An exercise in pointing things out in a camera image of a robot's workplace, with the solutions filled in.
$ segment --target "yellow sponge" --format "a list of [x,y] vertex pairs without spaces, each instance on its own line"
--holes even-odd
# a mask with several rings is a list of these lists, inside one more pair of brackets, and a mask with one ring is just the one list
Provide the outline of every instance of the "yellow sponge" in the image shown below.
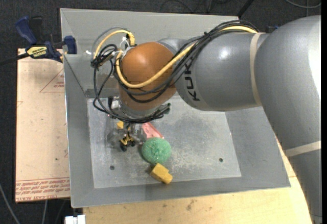
[[163,167],[160,163],[157,163],[154,166],[154,168],[150,172],[150,175],[157,181],[161,181],[166,184],[169,184],[173,179],[173,176],[169,174],[169,170]]

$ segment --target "yellow clamp label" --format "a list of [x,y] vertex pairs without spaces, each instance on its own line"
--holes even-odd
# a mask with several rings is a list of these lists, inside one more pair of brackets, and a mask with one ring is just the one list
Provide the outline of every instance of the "yellow clamp label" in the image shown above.
[[33,46],[27,50],[27,53],[34,58],[39,57],[41,55],[46,54],[46,47],[45,46]]

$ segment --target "cardboard sheet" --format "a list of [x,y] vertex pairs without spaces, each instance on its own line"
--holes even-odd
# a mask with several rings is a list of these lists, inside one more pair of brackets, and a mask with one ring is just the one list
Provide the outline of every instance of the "cardboard sheet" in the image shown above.
[[17,67],[15,200],[70,197],[63,64],[25,58]]

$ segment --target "green sponge ball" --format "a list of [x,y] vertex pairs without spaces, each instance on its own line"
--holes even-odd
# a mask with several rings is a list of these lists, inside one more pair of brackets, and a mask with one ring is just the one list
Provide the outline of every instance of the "green sponge ball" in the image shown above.
[[172,148],[164,139],[150,138],[142,146],[142,155],[150,163],[164,163],[172,153]]

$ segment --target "dark gray carpet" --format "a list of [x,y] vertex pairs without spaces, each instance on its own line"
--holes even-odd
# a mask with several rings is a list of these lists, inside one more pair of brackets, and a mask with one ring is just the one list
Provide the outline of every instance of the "dark gray carpet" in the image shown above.
[[[201,0],[0,0],[0,61],[14,57],[15,49],[27,46],[14,28],[22,16],[42,16],[43,33],[60,39],[60,8],[114,9],[124,11],[197,13],[212,15],[237,15],[246,0],[220,0],[212,2],[208,12]],[[306,0],[292,0],[305,4]],[[320,0],[310,0],[311,5]],[[306,15],[306,10],[284,0],[255,0],[242,16],[261,31],[266,26],[283,25]],[[321,14],[321,7],[310,9],[309,15]],[[41,223],[43,202],[15,204],[13,183],[15,173],[15,127],[16,127],[16,76],[15,63],[0,67],[0,183],[21,223]],[[54,223],[62,201],[49,201],[45,223]],[[65,203],[62,215],[71,214]],[[15,223],[0,196],[0,223]]]

